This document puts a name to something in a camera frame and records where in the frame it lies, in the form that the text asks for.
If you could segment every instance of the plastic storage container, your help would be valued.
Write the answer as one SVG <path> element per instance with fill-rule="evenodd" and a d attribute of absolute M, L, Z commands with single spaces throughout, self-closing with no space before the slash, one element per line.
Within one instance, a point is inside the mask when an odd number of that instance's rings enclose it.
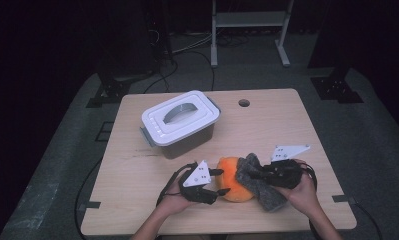
<path fill-rule="evenodd" d="M 210 140 L 220 109 L 200 91 L 190 91 L 147 109 L 141 128 L 147 142 L 168 159 Z"/>

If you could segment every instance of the white marker tag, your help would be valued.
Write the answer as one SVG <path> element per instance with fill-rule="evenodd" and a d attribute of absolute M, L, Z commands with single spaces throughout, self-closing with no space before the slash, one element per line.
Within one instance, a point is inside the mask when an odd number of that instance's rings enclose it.
<path fill-rule="evenodd" d="M 208 164 L 206 160 L 203 160 L 196 169 L 190 174 L 190 176 L 184 181 L 184 187 L 193 187 L 211 182 L 211 176 L 209 175 Z"/>
<path fill-rule="evenodd" d="M 311 146 L 307 145 L 290 145 L 290 146 L 276 146 L 274 149 L 273 156 L 271 157 L 271 161 L 280 161 L 290 159 L 302 152 L 310 149 Z"/>

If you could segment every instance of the gray carpet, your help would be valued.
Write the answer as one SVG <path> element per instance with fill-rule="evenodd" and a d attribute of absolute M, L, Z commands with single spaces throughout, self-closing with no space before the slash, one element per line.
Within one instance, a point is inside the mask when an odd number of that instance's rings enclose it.
<path fill-rule="evenodd" d="M 384 239 L 399 239 L 399 127 L 368 80 L 354 70 L 348 73 L 346 81 L 364 103 L 339 104 L 334 100 L 320 100 L 310 78 L 326 76 L 331 69 L 307 69 L 317 35 L 287 35 L 285 47 L 291 61 L 289 68 L 281 65 L 274 46 L 275 37 L 249 37 L 248 43 L 238 47 L 219 48 L 213 89 L 296 89 L 345 194 L 354 197 L 374 217 Z M 172 38 L 172 44 L 178 49 L 197 40 L 179 36 Z M 194 51 L 208 57 L 210 54 L 208 47 Z M 178 68 L 167 77 L 169 91 L 212 89 L 212 70 L 202 55 L 183 53 L 174 59 Z M 162 74 L 167 75 L 174 68 L 175 65 L 165 61 Z M 143 93 L 159 78 L 161 76 L 156 74 L 134 83 L 129 94 Z M 77 194 L 106 148 L 106 142 L 95 141 L 95 138 L 104 122 L 114 121 L 119 107 L 118 104 L 104 104 L 101 108 L 86 108 L 99 85 L 94 74 L 79 90 L 1 239 L 81 239 L 74 219 Z M 165 91 L 161 81 L 148 93 Z M 80 204 L 85 204 L 89 198 L 97 169 L 81 189 Z M 356 206 L 352 209 L 358 224 L 353 230 L 342 231 L 344 238 L 377 239 L 370 219 Z M 83 212 L 77 211 L 77 217 L 79 224 Z M 310 232 L 275 233 L 273 237 L 314 239 Z"/>

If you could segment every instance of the gray towel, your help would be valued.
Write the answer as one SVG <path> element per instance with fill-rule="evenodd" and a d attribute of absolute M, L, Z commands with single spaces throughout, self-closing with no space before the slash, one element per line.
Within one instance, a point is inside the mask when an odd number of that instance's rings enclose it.
<path fill-rule="evenodd" d="M 236 180 L 251 191 L 266 211 L 273 212 L 282 207 L 287 199 L 273 187 L 260 179 L 252 179 L 249 174 L 261 172 L 261 164 L 254 153 L 237 162 Z"/>

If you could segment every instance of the forearm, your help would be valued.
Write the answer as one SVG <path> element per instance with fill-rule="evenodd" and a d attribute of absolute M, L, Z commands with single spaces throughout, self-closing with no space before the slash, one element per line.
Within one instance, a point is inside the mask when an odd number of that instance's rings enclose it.
<path fill-rule="evenodd" d="M 160 208 L 155 208 L 151 215 L 146 219 L 137 232 L 131 237 L 131 240 L 153 240 L 158 234 L 159 228 L 168 218 L 169 214 Z"/>
<path fill-rule="evenodd" d="M 322 239 L 343 239 L 337 229 L 333 226 L 330 219 L 324 213 L 323 209 L 318 209 L 315 212 L 308 214 L 308 217 Z"/>

